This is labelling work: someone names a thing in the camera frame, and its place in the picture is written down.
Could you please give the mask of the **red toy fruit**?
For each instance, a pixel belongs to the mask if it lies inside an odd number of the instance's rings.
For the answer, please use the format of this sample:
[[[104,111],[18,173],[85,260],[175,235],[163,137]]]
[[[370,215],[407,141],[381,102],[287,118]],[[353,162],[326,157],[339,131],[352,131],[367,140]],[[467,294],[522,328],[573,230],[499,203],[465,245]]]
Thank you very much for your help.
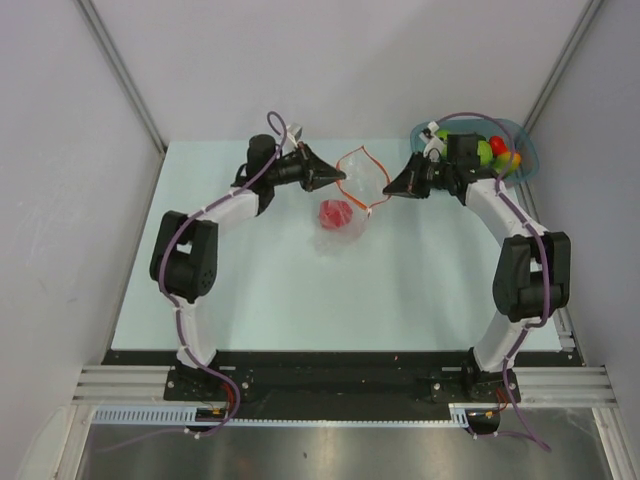
[[[319,207],[318,221],[322,228],[330,231],[342,229],[353,219],[353,209],[343,200],[324,200]]]

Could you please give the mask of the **clear zip bag orange zipper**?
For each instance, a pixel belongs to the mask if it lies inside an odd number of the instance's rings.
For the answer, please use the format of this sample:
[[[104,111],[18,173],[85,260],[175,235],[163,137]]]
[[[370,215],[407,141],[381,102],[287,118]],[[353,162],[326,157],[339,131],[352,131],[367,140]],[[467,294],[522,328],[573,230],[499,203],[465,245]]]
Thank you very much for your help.
[[[391,176],[385,165],[364,145],[343,155],[335,167],[346,173],[346,179],[332,184],[329,192],[317,202],[313,245],[321,255],[337,255],[354,245],[367,230],[374,210],[390,199],[382,190],[391,182]],[[318,212],[324,200],[348,202],[353,209],[352,221],[335,231],[322,228]]]

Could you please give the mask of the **green striped toy watermelon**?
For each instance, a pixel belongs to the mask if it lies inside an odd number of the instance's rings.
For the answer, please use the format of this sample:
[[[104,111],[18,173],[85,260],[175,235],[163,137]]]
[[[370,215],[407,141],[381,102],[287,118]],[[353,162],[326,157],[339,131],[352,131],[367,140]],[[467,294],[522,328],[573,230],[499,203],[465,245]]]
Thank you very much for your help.
[[[440,154],[443,157],[447,156],[447,144],[448,144],[448,136],[449,131],[446,129],[440,129],[436,132],[437,137],[440,139],[442,143],[442,148],[440,149]]]

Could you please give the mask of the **red toy strawberry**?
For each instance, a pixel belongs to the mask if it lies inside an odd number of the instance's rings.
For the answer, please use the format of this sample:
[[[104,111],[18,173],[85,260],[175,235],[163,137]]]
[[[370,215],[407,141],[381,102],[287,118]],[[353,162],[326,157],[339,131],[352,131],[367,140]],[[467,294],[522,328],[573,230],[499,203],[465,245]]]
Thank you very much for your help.
[[[500,136],[491,136],[488,143],[494,157],[498,157],[508,151],[508,147],[504,139]]]

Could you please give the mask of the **green orange toy mango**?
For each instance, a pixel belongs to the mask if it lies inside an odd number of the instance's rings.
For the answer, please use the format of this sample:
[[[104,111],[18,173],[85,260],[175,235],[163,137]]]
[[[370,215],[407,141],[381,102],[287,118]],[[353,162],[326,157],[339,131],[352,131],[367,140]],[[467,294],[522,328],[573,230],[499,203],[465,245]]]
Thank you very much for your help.
[[[514,174],[521,164],[521,155],[518,152],[505,151],[495,157],[493,169],[505,176]]]

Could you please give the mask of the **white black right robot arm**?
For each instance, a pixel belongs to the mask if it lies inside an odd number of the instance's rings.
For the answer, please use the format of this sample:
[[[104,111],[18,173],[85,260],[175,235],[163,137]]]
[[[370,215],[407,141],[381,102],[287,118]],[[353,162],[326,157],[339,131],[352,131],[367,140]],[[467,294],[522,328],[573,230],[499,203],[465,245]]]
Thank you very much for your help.
[[[451,387],[455,399],[490,402],[516,392],[512,367],[525,340],[568,303],[571,241],[511,200],[498,173],[482,164],[478,135],[442,135],[430,125],[420,137],[424,149],[411,155],[384,195],[425,199],[446,191],[483,221],[501,247],[492,283],[494,318],[460,373],[434,378],[431,386]]]

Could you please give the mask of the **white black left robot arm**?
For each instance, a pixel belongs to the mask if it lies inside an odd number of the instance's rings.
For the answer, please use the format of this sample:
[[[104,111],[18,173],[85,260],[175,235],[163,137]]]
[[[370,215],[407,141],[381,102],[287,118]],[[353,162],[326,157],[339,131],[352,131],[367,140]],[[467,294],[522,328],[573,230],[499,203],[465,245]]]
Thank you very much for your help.
[[[191,369],[185,385],[197,398],[214,397],[221,383],[234,385],[231,378],[210,367],[217,347],[196,320],[197,302],[216,280],[220,235],[262,214],[278,186],[297,183],[313,192],[345,178],[343,171],[295,137],[285,134],[276,140],[259,134],[249,140],[246,161],[228,193],[190,215],[172,210],[163,215],[149,272],[172,306],[177,359]]]

